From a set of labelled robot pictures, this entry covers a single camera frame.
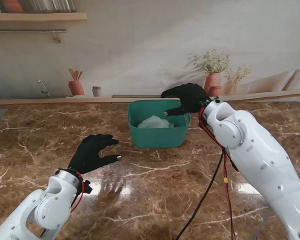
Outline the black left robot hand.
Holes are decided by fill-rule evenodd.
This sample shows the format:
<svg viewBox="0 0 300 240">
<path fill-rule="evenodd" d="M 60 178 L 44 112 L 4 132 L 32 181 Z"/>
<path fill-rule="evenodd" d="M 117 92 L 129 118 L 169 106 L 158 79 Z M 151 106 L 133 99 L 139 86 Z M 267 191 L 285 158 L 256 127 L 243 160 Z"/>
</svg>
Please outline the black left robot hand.
<svg viewBox="0 0 300 240">
<path fill-rule="evenodd" d="M 86 174 L 98 168 L 115 163 L 121 159 L 118 154 L 100 157 L 99 153 L 106 147 L 117 145 L 119 141 L 110 134 L 97 134 L 85 137 L 71 158 L 68 170 Z"/>
</svg>

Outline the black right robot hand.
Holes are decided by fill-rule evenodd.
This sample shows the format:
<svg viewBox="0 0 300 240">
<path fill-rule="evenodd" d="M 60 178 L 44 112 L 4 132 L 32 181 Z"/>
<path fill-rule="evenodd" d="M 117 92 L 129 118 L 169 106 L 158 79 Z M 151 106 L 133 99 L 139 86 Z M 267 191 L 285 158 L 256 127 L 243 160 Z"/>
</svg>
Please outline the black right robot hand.
<svg viewBox="0 0 300 240">
<path fill-rule="evenodd" d="M 206 91 L 197 83 L 187 83 L 175 86 L 162 92 L 161 98 L 179 98 L 180 106 L 167 109 L 165 116 L 180 116 L 187 113 L 198 113 L 202 107 L 211 102 Z"/>
</svg>

